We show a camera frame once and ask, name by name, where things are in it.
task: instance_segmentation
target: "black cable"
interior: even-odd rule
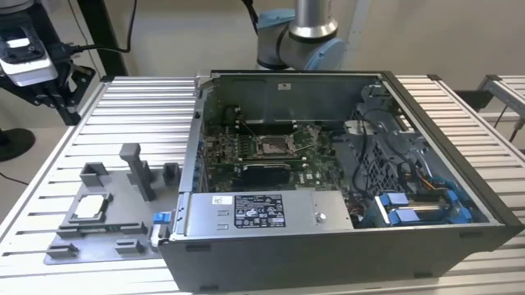
[[[250,20],[252,21],[255,34],[259,34],[259,31],[258,31],[258,28],[256,28],[256,25],[259,23],[259,16],[256,15],[256,11],[255,11],[255,8],[254,8],[254,0],[242,0],[242,2],[244,4],[244,6],[246,6],[247,14],[250,16]]]
[[[511,142],[514,140],[515,135],[517,135],[517,129],[514,129],[514,131],[511,131],[509,142]]]
[[[499,124],[499,120],[501,120],[501,117],[502,117],[505,111],[506,111],[506,106],[503,107],[503,109],[502,109],[502,111],[501,111],[501,114],[499,114],[499,117],[498,117],[498,119],[495,120],[494,128],[495,128],[495,127],[498,126],[498,124]]]
[[[75,48],[75,53],[83,52],[85,50],[108,50],[108,51],[115,51],[115,52],[120,52],[120,53],[128,53],[131,51],[131,36],[132,36],[132,27],[135,24],[135,15],[137,14],[137,0],[135,0],[133,5],[132,5],[132,12],[131,12],[131,18],[129,18],[129,26],[128,26],[128,36],[127,36],[127,48],[121,49],[121,48],[111,48],[111,47],[105,47],[104,45],[99,45],[99,44],[92,44],[92,45],[84,45],[84,46],[77,46]]]
[[[16,182],[16,183],[24,184],[24,185],[27,185],[27,186],[29,185],[29,183],[27,183],[27,182],[24,182],[24,181],[21,181],[21,180],[17,180],[17,179],[15,179],[15,178],[11,178],[11,177],[5,176],[5,174],[3,174],[1,172],[0,172],[0,176],[4,177],[7,180],[11,180],[11,181],[13,181],[13,182]]]
[[[351,185],[354,186],[354,189],[362,194],[362,196],[369,199],[370,195],[369,195],[369,192],[366,191],[366,188],[361,189],[357,184],[358,172],[359,172],[362,163],[365,161],[366,147],[367,147],[367,141],[369,141],[369,136],[366,134],[366,126],[365,126],[363,119],[358,120],[358,123],[359,122],[362,123],[362,146],[361,146],[361,155],[359,155],[359,159],[358,159],[358,165],[355,166],[354,173],[351,174]]]
[[[76,26],[79,27],[79,31],[80,31],[81,37],[84,38],[85,44],[87,44],[88,43],[88,38],[85,37],[84,31],[81,30],[80,22],[79,22],[79,19],[76,17],[76,14],[75,14],[75,9],[73,9],[73,5],[71,4],[71,0],[67,0],[67,3],[69,5],[71,13],[73,14]],[[88,51],[88,55],[89,55],[89,59],[91,59],[92,65],[93,65],[93,67],[96,69],[96,75],[99,76],[99,79],[101,79],[99,67],[96,66],[95,60],[92,58],[91,51]]]

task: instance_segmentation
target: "gray plastic block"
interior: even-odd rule
[[[83,233],[77,229],[59,229],[56,234],[60,238],[80,238]]]
[[[180,182],[179,163],[164,163],[163,178],[165,186],[178,186]]]
[[[119,156],[128,163],[144,202],[151,202],[156,198],[155,191],[151,187],[152,176],[148,165],[144,165],[140,161],[139,154],[140,145],[137,143],[124,143],[121,145]]]
[[[107,175],[104,164],[85,163],[84,168],[80,171],[80,179],[85,187],[101,187],[101,175]]]
[[[143,222],[136,226],[121,226],[120,230],[125,235],[135,235],[135,234],[145,235],[148,233],[148,228],[144,226]]]
[[[73,258],[77,251],[79,249],[69,243],[67,245],[51,245],[45,254],[53,259]]]
[[[115,250],[120,255],[141,254],[144,247],[136,238],[131,238],[125,240],[116,240]]]

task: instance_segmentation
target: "metal frame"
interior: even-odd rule
[[[441,81],[397,76],[462,156],[525,222],[525,164],[475,112]],[[47,266],[45,248],[55,237],[80,179],[80,164],[92,159],[121,169],[119,141],[137,139],[145,158],[157,164],[184,158],[192,117],[192,78],[123,77],[101,83],[47,159],[8,218],[0,225],[0,290],[31,294],[43,289],[69,294],[176,293],[161,259]],[[294,294],[515,294],[525,289],[525,232],[493,252],[470,255],[439,279],[401,280],[271,291]],[[251,295],[267,294],[250,292]]]

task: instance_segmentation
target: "motherboard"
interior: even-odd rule
[[[211,192],[347,192],[330,130],[315,123],[214,126],[206,136]]]

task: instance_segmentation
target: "blue latch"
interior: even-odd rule
[[[157,212],[153,215],[153,224],[170,224],[171,212]]]
[[[383,206],[407,206],[410,204],[407,195],[402,192],[386,192],[379,197]]]
[[[419,221],[419,217],[413,209],[397,209],[387,214],[393,226],[407,225]]]

